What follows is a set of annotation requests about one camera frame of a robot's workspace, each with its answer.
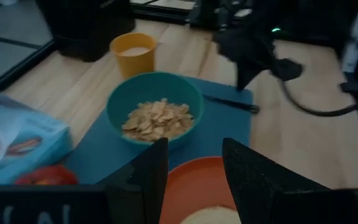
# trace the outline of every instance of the cup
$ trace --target cup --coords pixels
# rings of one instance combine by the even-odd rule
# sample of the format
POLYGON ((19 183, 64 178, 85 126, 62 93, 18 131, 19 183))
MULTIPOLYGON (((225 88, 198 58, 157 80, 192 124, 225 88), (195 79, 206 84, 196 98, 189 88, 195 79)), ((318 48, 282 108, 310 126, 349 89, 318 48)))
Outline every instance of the cup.
POLYGON ((142 33, 129 33, 116 37, 110 51, 116 56, 124 79, 140 73, 154 72, 156 41, 142 33))

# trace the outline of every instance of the table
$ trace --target table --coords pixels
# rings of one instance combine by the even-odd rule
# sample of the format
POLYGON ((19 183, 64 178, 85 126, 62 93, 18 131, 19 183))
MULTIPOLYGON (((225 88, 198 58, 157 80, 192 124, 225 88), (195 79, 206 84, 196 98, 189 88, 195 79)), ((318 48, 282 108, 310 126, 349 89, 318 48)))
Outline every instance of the table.
MULTIPOLYGON (((234 64, 216 53, 211 33, 184 26, 137 21, 136 32, 158 40, 157 70, 235 85, 234 64)), ((278 40, 277 54, 293 58, 305 72, 289 82, 298 101, 316 110, 353 103, 332 49, 278 40)), ((5 94, 70 125, 75 145, 122 82, 112 54, 84 63, 54 52, 5 94)), ((358 187, 358 113, 318 118, 296 110, 267 72, 248 86, 260 114, 252 118, 250 147, 275 162, 332 189, 358 187)))

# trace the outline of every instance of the teal bowl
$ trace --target teal bowl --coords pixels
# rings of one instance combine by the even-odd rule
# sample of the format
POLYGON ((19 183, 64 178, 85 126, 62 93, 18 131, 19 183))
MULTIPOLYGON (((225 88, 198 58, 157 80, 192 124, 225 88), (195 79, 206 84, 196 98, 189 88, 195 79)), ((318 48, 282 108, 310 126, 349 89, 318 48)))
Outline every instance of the teal bowl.
POLYGON ((122 134, 121 126, 128 114, 137 108, 138 103, 154 102, 167 98, 169 103, 189 105, 194 117, 194 125, 187 132, 169 140, 169 150, 187 143, 200 123, 204 112, 204 99, 201 92, 179 75, 167 72, 143 73, 121 83, 110 95, 106 111, 114 133, 130 144, 129 147, 144 150, 152 142, 137 141, 122 134))

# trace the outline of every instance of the placemat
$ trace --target placemat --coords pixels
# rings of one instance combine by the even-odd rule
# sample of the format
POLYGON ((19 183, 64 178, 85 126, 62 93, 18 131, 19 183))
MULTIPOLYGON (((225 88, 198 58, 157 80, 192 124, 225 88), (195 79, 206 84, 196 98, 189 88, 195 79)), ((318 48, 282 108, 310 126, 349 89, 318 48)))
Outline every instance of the placemat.
MULTIPOLYGON (((205 95, 241 103, 252 103, 249 90, 237 92, 233 86, 187 78, 205 95)), ((203 119, 185 146, 169 155, 169 169, 198 157, 221 156, 223 138, 233 138, 246 146, 249 143, 251 114, 247 111, 204 99, 203 119)), ((95 184, 132 160, 139 151, 113 133, 106 110, 92 124, 65 166, 81 184, 95 184)))

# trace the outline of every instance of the blue cereal box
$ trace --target blue cereal box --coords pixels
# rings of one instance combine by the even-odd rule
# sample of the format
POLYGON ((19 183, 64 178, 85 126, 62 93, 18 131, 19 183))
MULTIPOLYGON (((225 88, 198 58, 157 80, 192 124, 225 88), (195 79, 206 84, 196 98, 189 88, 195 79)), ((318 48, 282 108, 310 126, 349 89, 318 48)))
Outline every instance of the blue cereal box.
POLYGON ((0 184, 54 164, 71 149, 67 124, 0 94, 0 184))

